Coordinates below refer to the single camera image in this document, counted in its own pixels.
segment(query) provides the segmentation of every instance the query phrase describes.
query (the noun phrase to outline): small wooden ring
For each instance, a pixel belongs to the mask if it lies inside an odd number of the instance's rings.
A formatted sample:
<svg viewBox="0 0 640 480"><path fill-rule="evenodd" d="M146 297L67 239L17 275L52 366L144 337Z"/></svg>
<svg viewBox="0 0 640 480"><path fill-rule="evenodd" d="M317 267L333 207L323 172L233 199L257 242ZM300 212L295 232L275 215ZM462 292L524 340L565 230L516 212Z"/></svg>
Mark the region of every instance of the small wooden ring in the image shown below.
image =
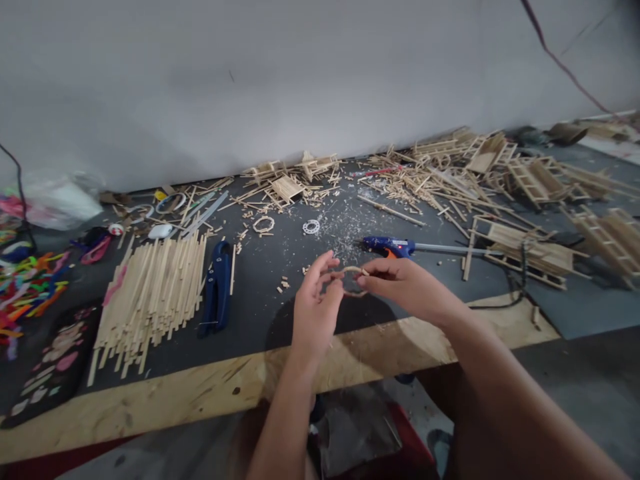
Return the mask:
<svg viewBox="0 0 640 480"><path fill-rule="evenodd" d="M271 224L268 227L265 227L265 228L262 228L262 229L256 228L256 225L258 223L262 222L262 220L270 220ZM273 226L274 225L275 225L275 220L274 219L272 219L271 217L268 217L266 215L263 215L262 217L258 218L258 220L253 222L253 231L256 232L256 233L266 233L268 231L273 230Z"/></svg>
<svg viewBox="0 0 640 480"><path fill-rule="evenodd" d="M344 273L344 272L348 272L348 271L352 271L352 272L356 272L356 273L361 273L362 275L364 275L365 277L370 276L369 272L367 272L366 270L364 270L363 268L360 267L344 267L342 270L340 270L340 272L338 273ZM345 295L348 297L354 297L354 298L362 298L364 297L366 294L368 294L367 291L362 290L360 292L350 292L348 290L345 290Z"/></svg>

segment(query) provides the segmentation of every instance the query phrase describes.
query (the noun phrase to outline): white wall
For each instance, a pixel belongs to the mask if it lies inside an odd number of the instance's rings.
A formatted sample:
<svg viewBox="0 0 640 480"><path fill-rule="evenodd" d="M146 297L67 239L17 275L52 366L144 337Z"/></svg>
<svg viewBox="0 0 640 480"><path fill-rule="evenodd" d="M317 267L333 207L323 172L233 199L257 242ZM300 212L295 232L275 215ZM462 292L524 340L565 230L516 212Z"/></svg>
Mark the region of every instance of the white wall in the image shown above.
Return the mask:
<svg viewBox="0 0 640 480"><path fill-rule="evenodd" d="M114 190L598 113L518 0L8 3L0 141L27 170L88 171ZM588 90L638 106L635 0L531 3Z"/></svg>

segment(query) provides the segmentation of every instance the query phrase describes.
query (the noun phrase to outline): black cable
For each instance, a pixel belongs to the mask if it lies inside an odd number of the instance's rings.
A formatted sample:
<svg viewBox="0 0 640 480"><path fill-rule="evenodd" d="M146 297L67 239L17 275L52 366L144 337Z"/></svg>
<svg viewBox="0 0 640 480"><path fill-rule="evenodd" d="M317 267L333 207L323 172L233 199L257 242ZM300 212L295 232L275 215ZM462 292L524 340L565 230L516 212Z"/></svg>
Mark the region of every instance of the black cable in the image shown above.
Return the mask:
<svg viewBox="0 0 640 480"><path fill-rule="evenodd" d="M520 256L522 258L521 261L521 267L522 267L522 272L521 272L521 281L520 281L520 288L518 290L518 297L510 302L510 303L506 303L504 305L498 305L496 307L491 307L488 305L474 305L474 306L470 306L469 308L472 310L500 310L500 309L505 309L505 308L509 308L512 307L514 305L517 305L518 303L522 302L522 299L525 297L525 293L526 293L526 288L527 288L527 269L528 269L528 265L527 265L527 248L525 246L525 242L522 242L522 245L520 245Z"/></svg>
<svg viewBox="0 0 640 480"><path fill-rule="evenodd" d="M25 198L25 192L22 189L22 165L20 165L20 162L15 159L11 152L9 152L9 150L7 150L5 146L2 145L2 143L0 143L0 149L2 149L2 151L6 153L11 160L13 160L15 166L18 168L18 193L20 194L20 201L22 202L22 226L27 230L27 234L29 235L29 240L31 240L33 250L37 251L38 246L35 242L35 239L33 238L31 224L27 220L27 199Z"/></svg>
<svg viewBox="0 0 640 480"><path fill-rule="evenodd" d="M592 94L590 94L586 90L586 88L584 88L582 86L582 84L578 81L578 78L576 78L576 76L573 74L573 72L571 70L569 70L569 68L564 63L562 63L558 57L555 56L554 52L549 50L549 48L547 46L547 42L545 40L545 35L544 35L544 33L542 33L542 27L540 26L540 22L538 22L538 18L535 16L535 13L533 12L533 8L531 7L531 4L529 3L529 0L520 0L520 2L522 3L522 6L524 7L525 11L527 12L527 16L529 17L529 21L533 25L533 28L534 28L536 34L538 35L538 40L540 40L540 44L542 45L543 50L547 53L548 56L551 57L551 59L555 62L555 64L558 67L560 67L560 70L562 70L563 72L565 72L567 74L567 76L570 78L570 80L573 82L573 84L576 86L576 88L578 88L578 90L580 90L580 92L582 92L582 94L586 98L588 98L600 110L602 110L605 113L608 113L609 115L611 115L613 118L615 118L619 122L625 123L626 125L630 126L634 130L636 130L636 132L640 133L640 129L638 129L634 124L632 124L632 122L630 122L629 120L624 119L624 118L616 115L614 112L612 112L611 110L606 108L602 103L600 103L598 100L596 100L596 98Z"/></svg>

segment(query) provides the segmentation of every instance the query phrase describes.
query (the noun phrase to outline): black fabric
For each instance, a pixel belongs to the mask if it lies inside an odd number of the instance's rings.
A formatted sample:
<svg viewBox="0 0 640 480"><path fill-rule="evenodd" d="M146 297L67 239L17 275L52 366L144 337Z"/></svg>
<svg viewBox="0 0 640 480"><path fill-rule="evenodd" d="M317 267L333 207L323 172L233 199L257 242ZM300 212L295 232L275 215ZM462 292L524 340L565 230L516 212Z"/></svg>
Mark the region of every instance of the black fabric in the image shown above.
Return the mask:
<svg viewBox="0 0 640 480"><path fill-rule="evenodd" d="M21 384L0 428L10 429L56 408L75 395L93 349L102 299L62 313L53 323L40 357Z"/></svg>

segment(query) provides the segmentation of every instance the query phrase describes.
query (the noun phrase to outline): wire cutter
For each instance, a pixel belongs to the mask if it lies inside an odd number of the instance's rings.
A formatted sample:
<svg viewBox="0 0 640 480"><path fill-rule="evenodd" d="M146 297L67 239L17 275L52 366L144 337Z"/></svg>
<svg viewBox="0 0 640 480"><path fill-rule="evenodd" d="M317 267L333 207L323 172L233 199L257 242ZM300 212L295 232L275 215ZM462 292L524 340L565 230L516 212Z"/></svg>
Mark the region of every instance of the wire cutter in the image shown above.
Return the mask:
<svg viewBox="0 0 640 480"><path fill-rule="evenodd" d="M216 333L227 326L229 320L229 293L231 288L231 246L218 243L211 254L212 267L205 281L205 314L198 326L198 338Z"/></svg>

